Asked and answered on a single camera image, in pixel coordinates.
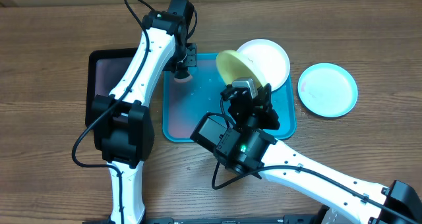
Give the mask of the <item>pink green sponge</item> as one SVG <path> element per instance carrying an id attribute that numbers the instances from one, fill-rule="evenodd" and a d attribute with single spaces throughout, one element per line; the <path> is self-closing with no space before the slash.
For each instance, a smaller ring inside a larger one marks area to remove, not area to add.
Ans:
<path id="1" fill-rule="evenodd" d="M 188 72 L 188 70 L 177 70 L 174 73 L 174 80 L 177 83 L 186 83 L 192 79 L 192 75 Z"/>

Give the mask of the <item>yellow plate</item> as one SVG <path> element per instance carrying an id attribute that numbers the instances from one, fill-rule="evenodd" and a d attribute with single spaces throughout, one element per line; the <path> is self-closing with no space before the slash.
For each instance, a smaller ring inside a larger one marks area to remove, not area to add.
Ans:
<path id="1" fill-rule="evenodd" d="M 224 50 L 217 54 L 216 66 L 226 85 L 238 78 L 252 78 L 255 86 L 267 85 L 268 81 L 261 69 L 245 55 L 234 50 Z"/>

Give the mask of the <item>white plate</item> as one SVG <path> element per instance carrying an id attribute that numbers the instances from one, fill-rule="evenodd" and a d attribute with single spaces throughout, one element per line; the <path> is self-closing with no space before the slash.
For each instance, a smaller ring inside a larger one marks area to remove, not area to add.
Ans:
<path id="1" fill-rule="evenodd" d="M 286 82 L 290 74 L 290 61 L 279 44 L 267 39 L 255 39 L 241 45 L 237 52 L 260 69 L 273 92 Z"/>

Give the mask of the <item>light blue plate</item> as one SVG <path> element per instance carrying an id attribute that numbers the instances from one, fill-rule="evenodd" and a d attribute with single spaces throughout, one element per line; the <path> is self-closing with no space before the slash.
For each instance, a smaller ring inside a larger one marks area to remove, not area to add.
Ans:
<path id="1" fill-rule="evenodd" d="M 317 63 L 305 69 L 298 80 L 302 104 L 321 117 L 342 117 L 356 105 L 359 90 L 354 77 L 333 63 Z"/>

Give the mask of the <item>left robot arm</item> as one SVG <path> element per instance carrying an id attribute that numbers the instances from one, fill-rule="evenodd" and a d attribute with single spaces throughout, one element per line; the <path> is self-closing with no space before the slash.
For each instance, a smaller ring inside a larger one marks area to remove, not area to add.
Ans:
<path id="1" fill-rule="evenodd" d="M 163 71 L 178 81 L 191 79 L 196 45 L 188 40 L 197 24 L 189 0 L 171 0 L 165 11 L 151 9 L 138 18 L 138 48 L 117 85 L 106 96 L 94 96 L 87 129 L 111 176 L 113 209 L 106 223 L 142 223 L 142 167 L 154 144 L 150 100 Z"/>

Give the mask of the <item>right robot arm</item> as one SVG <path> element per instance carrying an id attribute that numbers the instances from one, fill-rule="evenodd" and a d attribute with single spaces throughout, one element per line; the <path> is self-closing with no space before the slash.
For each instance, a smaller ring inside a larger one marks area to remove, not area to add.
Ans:
<path id="1" fill-rule="evenodd" d="M 229 101 L 220 124 L 208 112 L 197 124 L 191 140 L 212 152 L 218 165 L 236 176 L 214 190 L 250 175 L 297 190 L 332 208 L 351 223 L 420 223 L 421 200 L 406 183 L 391 186 L 362 181 L 313 161 L 265 130 L 280 124 L 272 108 L 271 86 L 257 89 L 229 84 L 221 92 Z"/>

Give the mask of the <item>teal plastic tray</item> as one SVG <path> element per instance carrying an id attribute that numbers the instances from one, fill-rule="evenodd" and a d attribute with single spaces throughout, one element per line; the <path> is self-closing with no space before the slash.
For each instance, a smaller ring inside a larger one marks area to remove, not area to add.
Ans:
<path id="1" fill-rule="evenodd" d="M 176 82 L 164 73 L 163 133 L 172 142 L 190 142 L 190 136 L 207 112 L 220 113 L 220 92 L 226 85 L 216 68 L 216 53 L 199 53 L 196 67 L 189 69 L 188 82 Z M 272 105 L 279 116 L 278 130 L 267 130 L 277 139 L 287 140 L 296 131 L 295 102 L 291 78 L 272 92 Z"/>

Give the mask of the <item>black rectangular tray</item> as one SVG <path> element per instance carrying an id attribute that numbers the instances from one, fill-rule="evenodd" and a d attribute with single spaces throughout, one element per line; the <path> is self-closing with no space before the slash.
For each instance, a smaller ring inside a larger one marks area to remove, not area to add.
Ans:
<path id="1" fill-rule="evenodd" d="M 97 50 L 90 54 L 86 92 L 86 126 L 94 121 L 91 107 L 95 96 L 109 95 L 125 74 L 135 53 L 136 48 L 124 48 Z"/>

